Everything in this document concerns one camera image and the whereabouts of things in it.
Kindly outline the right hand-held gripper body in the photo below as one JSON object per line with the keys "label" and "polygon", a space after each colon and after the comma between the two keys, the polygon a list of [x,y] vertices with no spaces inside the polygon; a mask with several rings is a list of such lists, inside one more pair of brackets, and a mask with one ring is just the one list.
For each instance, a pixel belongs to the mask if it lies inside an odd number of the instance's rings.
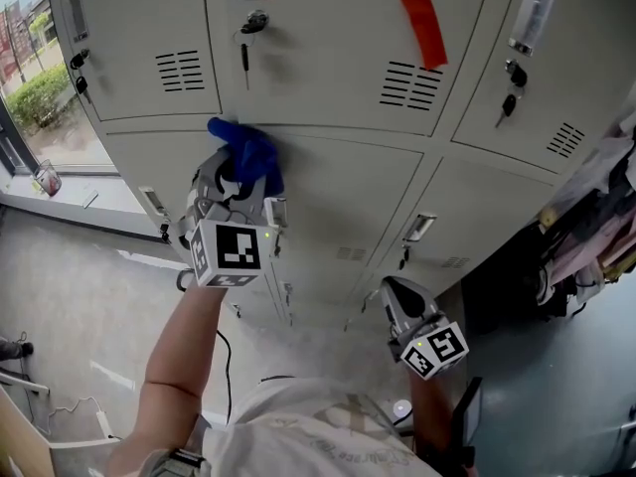
{"label": "right hand-held gripper body", "polygon": [[425,381],[452,368],[469,353],[458,323],[444,313],[433,314],[392,337],[389,348],[397,363],[405,364]]}

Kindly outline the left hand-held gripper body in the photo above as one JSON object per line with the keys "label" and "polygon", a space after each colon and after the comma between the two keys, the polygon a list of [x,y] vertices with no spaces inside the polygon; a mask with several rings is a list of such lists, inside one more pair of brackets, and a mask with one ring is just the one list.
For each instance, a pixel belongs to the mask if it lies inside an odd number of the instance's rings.
{"label": "left hand-held gripper body", "polygon": [[242,288],[264,274],[274,230],[263,215],[264,202],[250,203],[250,192],[241,189],[223,202],[196,202],[191,188],[178,231],[200,286]]}

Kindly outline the blue cleaning cloth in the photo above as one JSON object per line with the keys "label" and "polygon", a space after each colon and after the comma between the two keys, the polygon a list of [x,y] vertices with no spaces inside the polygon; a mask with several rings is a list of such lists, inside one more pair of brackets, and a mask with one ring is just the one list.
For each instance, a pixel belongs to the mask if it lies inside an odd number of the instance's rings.
{"label": "blue cleaning cloth", "polygon": [[208,131],[226,143],[223,149],[230,154],[230,165],[222,168],[225,181],[247,186],[264,177],[265,197],[284,192],[277,150],[266,133],[218,117],[208,121]]}

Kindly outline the grey metal locker door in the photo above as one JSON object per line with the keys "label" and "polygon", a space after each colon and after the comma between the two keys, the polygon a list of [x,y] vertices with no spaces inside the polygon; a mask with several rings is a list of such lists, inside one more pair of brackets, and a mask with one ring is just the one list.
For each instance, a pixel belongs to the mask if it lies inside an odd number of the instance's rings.
{"label": "grey metal locker door", "polygon": [[282,282],[363,273],[424,155],[264,127],[278,153],[288,226],[271,262]]}

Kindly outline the person's right forearm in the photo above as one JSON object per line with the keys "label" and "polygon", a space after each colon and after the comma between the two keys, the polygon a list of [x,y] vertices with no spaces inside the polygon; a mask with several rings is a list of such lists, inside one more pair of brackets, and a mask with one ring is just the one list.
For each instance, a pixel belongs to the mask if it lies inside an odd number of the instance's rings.
{"label": "person's right forearm", "polygon": [[452,439],[452,405],[439,378],[426,381],[409,370],[408,382],[415,453],[437,468]]}

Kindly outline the person's left forearm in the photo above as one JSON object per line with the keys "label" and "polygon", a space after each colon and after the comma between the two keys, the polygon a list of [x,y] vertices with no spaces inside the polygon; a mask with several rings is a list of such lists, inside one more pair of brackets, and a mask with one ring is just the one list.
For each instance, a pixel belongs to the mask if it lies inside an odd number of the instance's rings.
{"label": "person's left forearm", "polygon": [[187,445],[201,414],[226,293],[192,285],[180,299],[150,355],[133,429],[115,445],[107,477],[134,475],[150,454]]}

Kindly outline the black flat screen device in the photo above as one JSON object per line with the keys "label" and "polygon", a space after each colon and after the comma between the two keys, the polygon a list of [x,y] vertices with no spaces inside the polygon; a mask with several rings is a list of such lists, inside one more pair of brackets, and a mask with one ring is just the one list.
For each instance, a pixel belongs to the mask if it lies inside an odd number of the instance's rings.
{"label": "black flat screen device", "polygon": [[471,380],[452,415],[450,457],[462,477],[475,463],[476,449],[472,440],[481,421],[482,383],[482,377]]}

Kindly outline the black bag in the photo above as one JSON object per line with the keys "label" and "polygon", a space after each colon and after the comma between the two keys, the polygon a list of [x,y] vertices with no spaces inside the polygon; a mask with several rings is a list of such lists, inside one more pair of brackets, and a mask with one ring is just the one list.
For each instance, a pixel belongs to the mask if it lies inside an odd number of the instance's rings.
{"label": "black bag", "polygon": [[468,324],[488,333],[501,325],[564,317],[570,285],[551,286],[556,253],[575,223],[557,222],[542,230],[529,224],[462,279]]}

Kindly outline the grey window sill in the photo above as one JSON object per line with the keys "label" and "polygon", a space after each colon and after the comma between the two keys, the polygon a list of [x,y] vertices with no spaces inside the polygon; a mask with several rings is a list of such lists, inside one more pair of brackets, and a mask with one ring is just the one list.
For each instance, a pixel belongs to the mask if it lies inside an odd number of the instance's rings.
{"label": "grey window sill", "polygon": [[[92,190],[98,190],[99,196],[85,210],[82,201]],[[160,238],[158,227],[125,182],[117,177],[64,176],[62,188],[49,197],[30,176],[10,176],[0,166],[0,204],[65,222]]]}

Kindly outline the person's white printed t-shirt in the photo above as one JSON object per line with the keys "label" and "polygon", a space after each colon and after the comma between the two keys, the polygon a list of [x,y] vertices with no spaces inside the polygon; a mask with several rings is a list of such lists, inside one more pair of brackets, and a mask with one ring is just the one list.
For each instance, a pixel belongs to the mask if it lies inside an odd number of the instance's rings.
{"label": "person's white printed t-shirt", "polygon": [[212,477],[441,477],[368,396],[322,379],[259,384],[202,454]]}

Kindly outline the white power strip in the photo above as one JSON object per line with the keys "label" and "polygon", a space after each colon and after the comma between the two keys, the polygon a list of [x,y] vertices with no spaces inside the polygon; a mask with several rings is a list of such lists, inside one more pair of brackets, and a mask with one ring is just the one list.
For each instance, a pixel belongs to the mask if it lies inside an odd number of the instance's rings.
{"label": "white power strip", "polygon": [[84,402],[93,402],[96,406],[95,416],[99,427],[101,429],[102,435],[106,439],[115,439],[120,440],[119,436],[116,436],[110,426],[110,423],[107,419],[107,415],[104,409],[101,408],[100,403],[95,397],[80,397],[73,406],[57,406],[55,407],[47,416],[47,422],[45,427],[41,427],[37,424],[34,426],[45,435],[50,436],[51,432],[51,419],[59,412],[66,412],[68,414],[74,413],[78,407]]}

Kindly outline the red tape strip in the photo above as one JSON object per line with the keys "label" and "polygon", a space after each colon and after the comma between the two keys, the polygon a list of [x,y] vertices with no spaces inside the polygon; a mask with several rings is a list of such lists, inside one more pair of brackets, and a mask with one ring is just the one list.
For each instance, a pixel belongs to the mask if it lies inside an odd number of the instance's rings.
{"label": "red tape strip", "polygon": [[413,29],[423,66],[436,70],[448,64],[441,29],[431,0],[400,0]]}

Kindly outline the light wooden furniture panel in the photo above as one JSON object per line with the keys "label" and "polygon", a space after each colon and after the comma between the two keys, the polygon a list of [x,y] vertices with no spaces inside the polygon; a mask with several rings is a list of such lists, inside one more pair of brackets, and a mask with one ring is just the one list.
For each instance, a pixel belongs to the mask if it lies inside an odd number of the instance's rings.
{"label": "light wooden furniture panel", "polygon": [[0,386],[0,477],[104,477],[117,442],[50,441]]}

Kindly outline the black window frame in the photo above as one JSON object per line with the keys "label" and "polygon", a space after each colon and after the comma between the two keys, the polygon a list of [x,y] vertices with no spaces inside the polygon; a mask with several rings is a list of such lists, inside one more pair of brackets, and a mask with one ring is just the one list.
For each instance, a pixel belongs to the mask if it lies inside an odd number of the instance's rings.
{"label": "black window frame", "polygon": [[[11,149],[16,152],[21,165],[16,165],[2,148],[7,139]],[[5,101],[0,95],[0,162],[7,168],[10,176],[35,174],[41,162],[16,128]],[[57,165],[55,167],[62,176],[77,177],[119,177],[114,165]]]}

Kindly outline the white metal chair frame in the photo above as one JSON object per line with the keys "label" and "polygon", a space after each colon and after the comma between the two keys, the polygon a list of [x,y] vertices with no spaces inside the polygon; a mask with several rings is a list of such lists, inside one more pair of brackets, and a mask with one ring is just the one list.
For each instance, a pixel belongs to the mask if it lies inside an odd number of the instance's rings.
{"label": "white metal chair frame", "polygon": [[28,380],[23,380],[17,377],[14,377],[4,371],[0,370],[0,383],[9,386],[17,386],[23,388],[25,391],[33,392],[34,394],[44,394],[48,396],[50,394],[50,389],[44,385],[34,383]]}

